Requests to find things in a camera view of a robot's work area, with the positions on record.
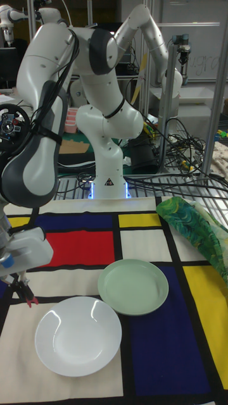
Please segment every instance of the warning label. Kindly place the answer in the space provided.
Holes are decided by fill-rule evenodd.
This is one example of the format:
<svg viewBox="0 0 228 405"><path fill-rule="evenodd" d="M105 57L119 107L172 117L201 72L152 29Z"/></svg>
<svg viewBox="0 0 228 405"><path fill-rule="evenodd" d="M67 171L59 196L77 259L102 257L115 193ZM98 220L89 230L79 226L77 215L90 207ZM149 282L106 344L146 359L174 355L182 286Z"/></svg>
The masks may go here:
<svg viewBox="0 0 228 405"><path fill-rule="evenodd" d="M110 178L107 179L105 185L114 185Z"/></svg>

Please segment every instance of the wire grid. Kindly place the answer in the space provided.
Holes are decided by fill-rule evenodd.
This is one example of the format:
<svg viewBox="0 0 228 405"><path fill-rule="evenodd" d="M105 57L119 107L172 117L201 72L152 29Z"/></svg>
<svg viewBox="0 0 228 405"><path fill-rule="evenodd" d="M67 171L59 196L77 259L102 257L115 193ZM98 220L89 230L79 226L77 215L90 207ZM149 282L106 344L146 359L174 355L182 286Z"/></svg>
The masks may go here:
<svg viewBox="0 0 228 405"><path fill-rule="evenodd" d="M213 187L209 189L207 186L204 188L188 186L190 180L193 178L177 177L177 176L162 176L162 177L149 177L147 182L151 190L147 190L145 185L138 185L137 180L142 176L130 176L132 179L129 182L129 192L132 198L135 197L174 197L176 195L187 199L198 201L211 215L213 215L223 226L228 227L228 192L217 190L216 187L222 188L221 184L216 180L209 180L208 186ZM58 180L57 192L54 200L65 199L86 199L89 197L89 184L81 184L79 187L78 180L75 177L63 177ZM165 191L165 187L169 185L176 185L172 190Z"/></svg>

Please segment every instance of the green patterned cloth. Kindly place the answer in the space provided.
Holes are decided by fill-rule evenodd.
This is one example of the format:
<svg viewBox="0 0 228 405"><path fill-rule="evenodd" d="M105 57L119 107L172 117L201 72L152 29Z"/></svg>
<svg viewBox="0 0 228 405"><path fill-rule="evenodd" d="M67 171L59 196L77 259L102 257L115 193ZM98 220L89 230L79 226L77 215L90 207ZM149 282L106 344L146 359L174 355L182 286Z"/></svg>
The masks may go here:
<svg viewBox="0 0 228 405"><path fill-rule="evenodd" d="M228 230L196 201L173 197L161 202L156 210L204 255L228 286Z"/></svg>

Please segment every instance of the light green plate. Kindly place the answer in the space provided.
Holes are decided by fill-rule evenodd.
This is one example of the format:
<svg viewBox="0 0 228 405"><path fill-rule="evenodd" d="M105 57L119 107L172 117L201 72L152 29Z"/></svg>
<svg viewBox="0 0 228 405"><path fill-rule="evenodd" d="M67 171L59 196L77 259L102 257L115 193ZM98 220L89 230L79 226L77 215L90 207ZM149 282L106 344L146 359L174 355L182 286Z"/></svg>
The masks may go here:
<svg viewBox="0 0 228 405"><path fill-rule="evenodd" d="M151 263L126 259L107 266L98 279L102 300L125 315L145 315L158 309L168 296L168 281Z"/></svg>

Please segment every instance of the table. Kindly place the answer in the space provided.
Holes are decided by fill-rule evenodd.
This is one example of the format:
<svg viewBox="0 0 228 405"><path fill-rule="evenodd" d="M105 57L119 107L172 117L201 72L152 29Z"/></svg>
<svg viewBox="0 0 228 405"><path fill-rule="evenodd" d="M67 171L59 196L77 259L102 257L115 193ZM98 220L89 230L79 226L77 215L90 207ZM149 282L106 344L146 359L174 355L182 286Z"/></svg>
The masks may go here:
<svg viewBox="0 0 228 405"><path fill-rule="evenodd" d="M0 285L0 404L227 404L227 288L158 217L161 200L51 201L39 216L6 207L14 226L31 221L45 229L54 256L28 272L38 306L29 309ZM98 296L99 274L122 258L149 261L164 272L170 287L164 305L145 316L120 316L120 350L99 372L68 378L49 371L34 347L39 320L67 297Z"/></svg>

